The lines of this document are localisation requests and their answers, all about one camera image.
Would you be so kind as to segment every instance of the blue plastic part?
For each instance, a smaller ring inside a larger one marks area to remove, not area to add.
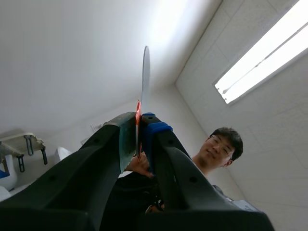
[[[5,178],[5,177],[8,177],[10,174],[6,173],[6,172],[3,172],[0,170],[0,179],[1,178]]]
[[[153,114],[152,112],[148,112],[148,113],[144,113],[144,114],[142,114],[142,115],[144,115],[144,116],[156,116],[155,114]]]
[[[154,166],[153,166],[153,156],[152,156],[152,139],[153,135],[156,133],[162,132],[162,131],[173,131],[172,127],[166,124],[165,122],[157,122],[157,123],[152,123],[149,124],[143,133],[143,142],[142,142],[142,148],[148,158],[149,164],[150,164],[150,169],[151,172],[155,175],[154,172]]]

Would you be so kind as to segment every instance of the dark hair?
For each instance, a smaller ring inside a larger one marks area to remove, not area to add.
[[[227,127],[222,127],[216,129],[210,136],[212,135],[221,135],[228,139],[231,145],[234,147],[234,153],[232,156],[232,160],[236,160],[239,158],[243,153],[243,141],[240,134],[232,129]]]

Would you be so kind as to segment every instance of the ear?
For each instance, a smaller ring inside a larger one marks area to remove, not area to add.
[[[230,160],[228,160],[228,162],[225,165],[223,165],[223,167],[228,167],[232,163],[233,163],[233,160],[230,159]]]

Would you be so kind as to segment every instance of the ceiling light fixture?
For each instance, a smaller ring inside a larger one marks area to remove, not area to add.
[[[215,88],[226,103],[269,79],[308,48],[307,9],[308,0],[300,0],[218,80]]]

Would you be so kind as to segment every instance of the hand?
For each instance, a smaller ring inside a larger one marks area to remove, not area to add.
[[[138,172],[147,177],[153,177],[153,174],[149,172],[149,162],[144,152],[141,153],[139,161],[138,157],[134,156],[124,171]]]
[[[158,209],[156,205],[150,205],[145,213],[161,213],[164,211],[165,205],[160,206],[161,209]]]

